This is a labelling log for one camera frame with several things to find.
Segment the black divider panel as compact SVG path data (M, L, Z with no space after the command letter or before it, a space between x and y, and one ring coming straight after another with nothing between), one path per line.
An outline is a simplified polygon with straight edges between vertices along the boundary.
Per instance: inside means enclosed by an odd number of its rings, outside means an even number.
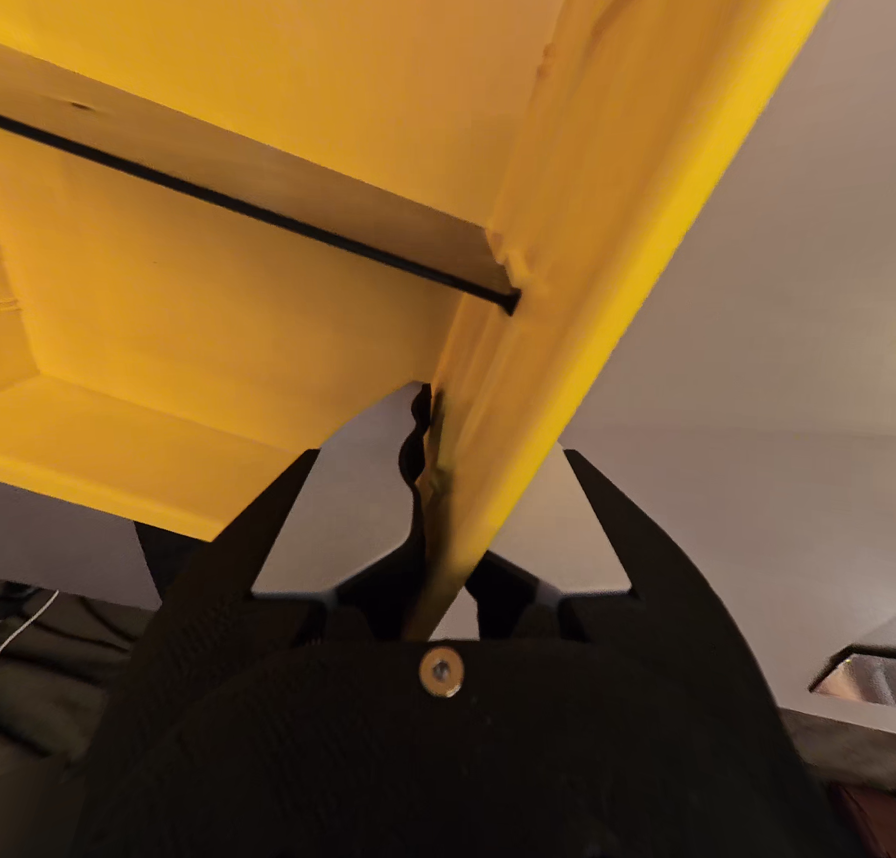
M426 281L437 282L480 300L496 304L509 316L515 312L521 299L521 290L515 286L509 284L500 286L482 284L468 276L443 271L430 264L420 262L418 259L404 257L390 250L375 247L362 240L353 239L347 235L331 232L307 222L299 221L288 215L280 214L238 197L229 196L206 186L184 180L173 174L153 169L140 162L110 154L97 147L86 145L63 135L54 134L40 127L2 116L1 128L12 135L26 138L39 145L51 147L65 154L93 162L107 169L116 170L178 194L195 198L232 214L239 214L265 225L274 226L349 254L401 270Z

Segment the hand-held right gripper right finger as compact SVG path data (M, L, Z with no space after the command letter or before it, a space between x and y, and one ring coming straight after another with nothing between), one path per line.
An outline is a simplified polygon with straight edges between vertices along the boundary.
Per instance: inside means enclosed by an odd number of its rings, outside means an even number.
M508 638L531 606L624 595L632 584L566 452L554 444L465 584L481 639Z

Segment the yellow plastic bin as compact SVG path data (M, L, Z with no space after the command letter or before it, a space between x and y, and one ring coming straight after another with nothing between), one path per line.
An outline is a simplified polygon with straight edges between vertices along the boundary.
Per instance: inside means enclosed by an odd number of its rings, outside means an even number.
M832 0L2 0L2 481L212 538L431 381L435 625Z

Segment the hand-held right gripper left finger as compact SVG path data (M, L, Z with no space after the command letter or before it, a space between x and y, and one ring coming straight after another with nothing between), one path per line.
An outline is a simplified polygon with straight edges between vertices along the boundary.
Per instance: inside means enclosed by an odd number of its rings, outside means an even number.
M400 637L427 576L419 480L431 408L431 386L410 382L322 444L254 597L352 608L375 638Z

